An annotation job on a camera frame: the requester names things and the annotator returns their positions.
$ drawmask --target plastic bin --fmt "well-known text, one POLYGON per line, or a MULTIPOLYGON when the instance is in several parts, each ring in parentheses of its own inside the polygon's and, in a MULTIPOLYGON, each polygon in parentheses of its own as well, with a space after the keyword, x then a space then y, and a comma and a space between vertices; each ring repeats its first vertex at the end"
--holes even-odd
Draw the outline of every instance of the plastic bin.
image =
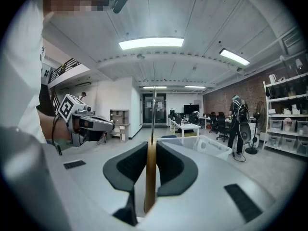
POLYGON ((293 151, 296 148, 294 147, 296 138, 292 136, 286 136, 284 135, 282 137, 282 149, 286 151, 293 151))
POLYGON ((283 121, 283 130, 285 132, 294 133, 295 132, 296 121, 283 121))
POLYGON ((274 147, 278 147, 281 139, 281 135, 269 135, 268 144, 274 147))
POLYGON ((282 127, 282 120, 270 120, 269 121, 269 127, 272 131, 281 131, 282 127))
POLYGON ((308 135, 308 122, 307 121, 298 121, 297 122, 297 133, 299 135, 303 135, 303 134, 308 135))
POLYGON ((206 136, 184 137, 183 140, 182 138, 160 138, 157 140, 162 141, 166 145, 169 143, 173 145, 184 146, 187 149, 212 155, 223 160, 227 160, 228 155, 232 152, 232 149, 228 146, 212 140, 206 136))
POLYGON ((303 155, 308 154, 308 140, 307 139, 298 138, 298 145, 297 145, 296 152, 298 154, 303 154, 303 155))

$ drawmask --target brick wall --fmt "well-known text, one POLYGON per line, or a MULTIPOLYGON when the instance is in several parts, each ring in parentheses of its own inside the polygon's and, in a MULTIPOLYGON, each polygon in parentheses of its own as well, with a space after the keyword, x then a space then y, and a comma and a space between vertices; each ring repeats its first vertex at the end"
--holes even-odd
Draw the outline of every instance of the brick wall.
MULTIPOLYGON (((304 54, 288 60, 287 66, 294 63, 297 58, 299 58, 303 64, 302 73, 308 72, 308 63, 304 54)), ((294 68, 289 70, 288 73, 290 77, 296 76, 294 68)), ((227 116, 230 104, 232 102, 232 97, 237 94, 240 98, 247 102, 249 114, 252 116, 252 114, 256 111, 259 101, 262 101, 266 105, 263 81, 265 81, 266 84, 269 84, 269 75, 271 74, 276 76, 276 80, 281 77, 288 78, 283 64, 278 64, 250 78, 205 94, 203 95, 204 113, 211 113, 214 111, 218 114, 218 112, 224 112, 227 116)))

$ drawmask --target gray floor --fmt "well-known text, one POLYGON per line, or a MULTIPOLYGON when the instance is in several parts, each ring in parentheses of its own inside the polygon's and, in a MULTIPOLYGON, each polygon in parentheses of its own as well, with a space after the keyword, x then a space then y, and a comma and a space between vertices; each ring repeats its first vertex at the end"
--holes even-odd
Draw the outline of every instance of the gray floor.
MULTIPOLYGON (((116 147, 133 148, 143 141, 148 141, 150 134, 150 128, 142 128, 133 140, 129 140, 126 143, 120 142, 119 139, 110 139, 107 144, 102 145, 98 145, 97 142, 91 141, 79 148, 69 148, 63 151, 63 154, 91 153, 97 150, 116 147)), ((172 133, 168 128, 155 129, 155 136, 157 138, 169 134, 172 133)), ((218 136, 215 133, 209 133, 208 129, 201 129, 200 135, 205 135, 212 139, 216 139, 218 136)), ((237 162, 229 155, 228 162, 267 189, 275 199, 284 198, 290 193, 298 184, 302 173, 304 173, 307 167, 307 160, 305 158, 274 149, 262 150, 262 144, 259 145, 259 151, 256 155, 244 153, 244 156, 246 157, 245 162, 237 162)), ((144 187, 141 186, 144 183, 145 169, 135 185, 136 212, 138 217, 144 217, 143 201, 145 191, 144 187)), ((156 187, 159 187, 159 185, 160 181, 158 177, 156 187)))

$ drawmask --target glass door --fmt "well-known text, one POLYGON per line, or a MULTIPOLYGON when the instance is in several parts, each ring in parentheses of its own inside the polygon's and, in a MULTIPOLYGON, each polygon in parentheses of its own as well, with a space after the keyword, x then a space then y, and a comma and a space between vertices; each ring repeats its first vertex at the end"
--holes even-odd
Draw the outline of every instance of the glass door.
MULTIPOLYGON (((143 123, 152 123, 153 95, 143 95, 143 123)), ((166 123, 166 95, 157 94, 156 96, 155 123, 166 123)))

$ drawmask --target television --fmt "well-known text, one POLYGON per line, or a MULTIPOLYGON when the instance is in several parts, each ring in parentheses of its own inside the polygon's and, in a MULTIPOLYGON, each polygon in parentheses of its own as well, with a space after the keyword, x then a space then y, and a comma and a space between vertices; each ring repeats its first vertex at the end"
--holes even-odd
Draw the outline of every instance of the television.
POLYGON ((200 112, 198 104, 184 105, 184 114, 190 115, 194 111, 200 112))

